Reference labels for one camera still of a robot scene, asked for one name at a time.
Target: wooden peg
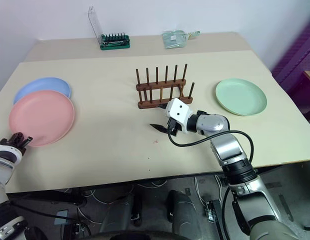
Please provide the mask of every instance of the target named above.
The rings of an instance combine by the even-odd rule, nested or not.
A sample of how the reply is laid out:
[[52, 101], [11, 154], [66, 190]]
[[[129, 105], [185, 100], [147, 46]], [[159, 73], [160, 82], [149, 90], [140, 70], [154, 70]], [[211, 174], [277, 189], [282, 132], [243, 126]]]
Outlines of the wooden peg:
[[184, 89], [184, 85], [182, 85], [180, 88], [179, 99], [181, 99], [181, 97], [183, 96], [183, 89]]
[[146, 68], [147, 85], [150, 85], [149, 68]]
[[190, 87], [188, 99], [190, 99], [191, 96], [192, 96], [192, 92], [193, 92], [194, 85], [195, 85], [195, 83], [193, 82], [193, 83], [191, 84], [191, 87]]
[[160, 87], [159, 101], [162, 102], [162, 99], [163, 99], [163, 87]]
[[175, 65], [174, 83], [176, 82], [176, 74], [177, 74], [177, 65]]
[[145, 88], [144, 88], [144, 98], [145, 98], [145, 101], [147, 101], [147, 92]]
[[172, 100], [172, 97], [173, 97], [173, 86], [170, 87], [169, 100]]
[[159, 67], [156, 67], [156, 84], [159, 84]]
[[138, 95], [139, 95], [140, 104], [143, 104], [142, 94], [141, 94], [141, 91], [140, 91], [140, 90], [138, 91]]
[[149, 98], [150, 98], [150, 103], [153, 103], [153, 96], [152, 96], [152, 87], [149, 88]]
[[138, 82], [138, 86], [141, 85], [140, 83], [140, 75], [139, 75], [139, 70], [136, 68], [136, 76], [137, 76], [137, 82]]
[[167, 73], [169, 71], [169, 66], [166, 66], [166, 72], [165, 72], [165, 83], [167, 84]]
[[186, 69], [187, 69], [187, 64], [185, 64], [185, 67], [184, 67], [184, 73], [183, 73], [183, 79], [182, 79], [182, 81], [185, 80]]

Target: plate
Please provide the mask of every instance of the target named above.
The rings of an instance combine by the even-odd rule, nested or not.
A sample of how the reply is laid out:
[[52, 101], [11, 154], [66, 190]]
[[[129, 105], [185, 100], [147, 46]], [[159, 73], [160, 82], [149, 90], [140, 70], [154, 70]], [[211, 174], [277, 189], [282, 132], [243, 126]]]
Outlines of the plate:
[[70, 85], [57, 77], [43, 77], [37, 80], [31, 81], [30, 83], [23, 86], [15, 95], [13, 104], [17, 103], [22, 97], [26, 95], [41, 91], [41, 90], [53, 90], [61, 94], [64, 94], [68, 98], [71, 96]]
[[264, 92], [254, 83], [244, 79], [225, 79], [216, 86], [215, 92], [219, 104], [236, 115], [259, 114], [267, 105]]
[[61, 139], [72, 127], [74, 106], [64, 94], [52, 90], [32, 92], [12, 108], [8, 125], [12, 133], [32, 137], [29, 146], [40, 147]]

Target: blue plate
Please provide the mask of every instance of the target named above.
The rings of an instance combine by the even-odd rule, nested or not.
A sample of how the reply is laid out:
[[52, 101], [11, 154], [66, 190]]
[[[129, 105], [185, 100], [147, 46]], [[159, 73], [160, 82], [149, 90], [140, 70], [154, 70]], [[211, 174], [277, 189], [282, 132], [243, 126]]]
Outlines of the blue plate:
[[13, 104], [17, 103], [22, 97], [41, 90], [53, 90], [68, 98], [71, 96], [71, 88], [67, 82], [57, 77], [43, 77], [23, 86], [15, 95]]

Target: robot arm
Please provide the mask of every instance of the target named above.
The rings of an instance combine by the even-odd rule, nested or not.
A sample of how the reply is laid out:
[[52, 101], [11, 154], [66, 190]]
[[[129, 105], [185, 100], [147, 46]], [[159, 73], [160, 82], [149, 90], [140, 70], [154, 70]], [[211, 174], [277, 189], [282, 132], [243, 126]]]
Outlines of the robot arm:
[[[165, 111], [170, 118], [168, 133], [177, 128], [176, 122], [182, 132], [199, 133], [206, 137], [230, 130], [224, 116], [203, 111], [192, 114], [189, 106], [178, 98], [171, 100]], [[232, 206], [240, 229], [250, 235], [251, 240], [298, 239], [281, 223], [281, 215], [273, 198], [236, 137], [230, 133], [216, 136], [210, 140], [210, 146], [229, 182]]]
[[27, 221], [11, 206], [5, 192], [15, 167], [21, 162], [31, 137], [24, 139], [21, 132], [0, 141], [0, 240], [47, 240], [37, 227], [27, 227]]

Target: cable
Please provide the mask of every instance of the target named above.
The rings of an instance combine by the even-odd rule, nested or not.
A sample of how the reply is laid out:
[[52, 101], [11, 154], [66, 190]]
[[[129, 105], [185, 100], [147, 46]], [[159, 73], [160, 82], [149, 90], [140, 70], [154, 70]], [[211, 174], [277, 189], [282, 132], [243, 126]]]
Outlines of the cable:
[[204, 201], [204, 199], [201, 197], [200, 190], [199, 190], [199, 184], [198, 184], [198, 182], [197, 182], [197, 178], [196, 178], [196, 177], [194, 177], [194, 181], [195, 181], [195, 190], [196, 190], [197, 196], [198, 196], [198, 198], [199, 198], [199, 201], [200, 201], [200, 203], [201, 203], [204, 207], [207, 207], [207, 203], [206, 203], [206, 205], [205, 205], [205, 201]]
[[230, 192], [230, 187], [228, 187], [225, 191], [223, 204], [221, 206], [221, 222], [223, 225], [226, 240], [230, 240], [230, 236], [229, 236], [229, 233], [227, 231], [226, 223], [225, 223], [225, 205], [226, 205], [226, 200], [227, 200], [227, 196], [228, 196], [229, 192]]
[[81, 227], [81, 232], [83, 233], [83, 238], [85, 238], [85, 228], [83, 227]]
[[164, 183], [162, 183], [161, 185], [156, 185], [154, 183], [152, 183], [154, 186], [144, 186], [142, 184], [137, 184], [137, 185], [142, 187], [142, 188], [146, 188], [146, 189], [157, 189], [157, 188], [164, 186], [166, 183], [167, 183], [167, 180]]
[[197, 144], [201, 144], [203, 142], [206, 142], [208, 140], [211, 140], [213, 138], [216, 138], [216, 137], [219, 137], [219, 136], [222, 136], [224, 134], [241, 134], [241, 135], [244, 135], [248, 141], [249, 141], [249, 144], [250, 144], [250, 155], [249, 155], [249, 162], [251, 163], [252, 160], [253, 160], [253, 155], [254, 155], [254, 144], [253, 144], [253, 140], [251, 139], [251, 137], [243, 132], [243, 131], [238, 131], [238, 130], [228, 130], [228, 131], [222, 131], [222, 132], [219, 132], [219, 133], [216, 133], [214, 135], [211, 135], [211, 136], [208, 136], [206, 138], [203, 138], [201, 140], [198, 140], [198, 141], [194, 141], [194, 142], [191, 142], [191, 143], [186, 143], [186, 144], [179, 144], [177, 142], [175, 142], [173, 139], [172, 139], [172, 136], [171, 136], [171, 129], [169, 128], [168, 131], [167, 131], [167, 135], [168, 135], [168, 138], [169, 140], [177, 147], [190, 147], [190, 146], [194, 146], [194, 145], [197, 145]]
[[109, 205], [109, 204], [114, 203], [113, 201], [112, 201], [112, 202], [104, 202], [104, 201], [99, 200], [99, 199], [94, 195], [93, 192], [91, 193], [91, 195], [93, 196], [93, 198], [94, 198], [97, 202], [99, 202], [99, 203], [101, 203], [101, 204]]
[[79, 211], [79, 213], [80, 213], [86, 220], [88, 220], [88, 221], [91, 222], [92, 224], [103, 224], [102, 222], [93, 221], [93, 220], [89, 219], [89, 218], [82, 212], [82, 210], [81, 210], [79, 207], [77, 207], [77, 210]]
[[88, 195], [82, 195], [82, 196], [85, 197], [85, 198], [88, 198], [88, 197], [92, 196], [92, 195], [95, 193], [95, 191], [96, 191], [96, 189], [94, 189], [93, 192], [92, 192], [92, 190], [90, 190], [90, 194], [88, 194]]
[[12, 202], [12, 201], [10, 202], [10, 204], [13, 205], [13, 206], [15, 206], [15, 207], [17, 207], [17, 208], [24, 209], [24, 210], [29, 211], [29, 212], [31, 212], [31, 213], [38, 214], [38, 215], [42, 215], [42, 216], [45, 216], [45, 217], [55, 218], [55, 219], [66, 219], [66, 220], [78, 222], [78, 220], [77, 220], [76, 218], [67, 217], [67, 216], [57, 216], [57, 215], [52, 215], [52, 214], [48, 214], [48, 213], [36, 211], [36, 210], [30, 209], [30, 208], [28, 208], [28, 207], [25, 207], [25, 206], [21, 206], [21, 205], [19, 205], [19, 204], [16, 204], [15, 202]]
[[134, 190], [134, 184], [131, 185], [131, 189], [128, 193], [131, 194], [133, 192], [133, 190]]
[[221, 180], [220, 178], [217, 176], [217, 175], [214, 175], [215, 179], [216, 179], [216, 182], [217, 182], [217, 185], [218, 185], [218, 188], [219, 188], [219, 197], [218, 197], [218, 200], [220, 203], [222, 203], [222, 197], [223, 197], [223, 188], [222, 188], [222, 183], [221, 183]]
[[[91, 233], [91, 230], [90, 230], [90, 228], [89, 228], [89, 226], [88, 226], [85, 222], [82, 222], [82, 221], [80, 221], [80, 220], [78, 220], [78, 219], [75, 219], [75, 218], [72, 218], [72, 217], [67, 217], [67, 216], [57, 216], [57, 215], [53, 215], [53, 214], [48, 214], [48, 213], [36, 211], [36, 210], [30, 209], [30, 208], [28, 208], [28, 207], [25, 207], [25, 206], [21, 206], [21, 205], [19, 205], [19, 204], [16, 204], [16, 203], [14, 203], [14, 202], [10, 202], [10, 204], [13, 205], [13, 206], [15, 206], [15, 207], [17, 207], [17, 208], [20, 208], [20, 209], [29, 211], [29, 212], [34, 213], [34, 214], [42, 215], [42, 216], [44, 216], [44, 217], [55, 218], [55, 219], [66, 219], [66, 220], [74, 221], [74, 222], [76, 222], [76, 223], [80, 222], [82, 225], [85, 226], [85, 228], [86, 228], [88, 234], [89, 234], [89, 235], [92, 234], [92, 233]], [[102, 224], [101, 222], [95, 222], [95, 221], [90, 220], [88, 217], [86, 217], [86, 216], [82, 213], [82, 211], [81, 211], [81, 209], [80, 209], [79, 207], [77, 207], [77, 210], [79, 210], [79, 212], [82, 214], [82, 216], [83, 216], [85, 219], [87, 219], [88, 221], [90, 221], [91, 223], [94, 223], [94, 224]]]
[[89, 228], [89, 226], [85, 223], [85, 222], [81, 222], [81, 224], [84, 226], [84, 228], [86, 228], [87, 232], [88, 232], [88, 235], [91, 236], [92, 235], [92, 232]]

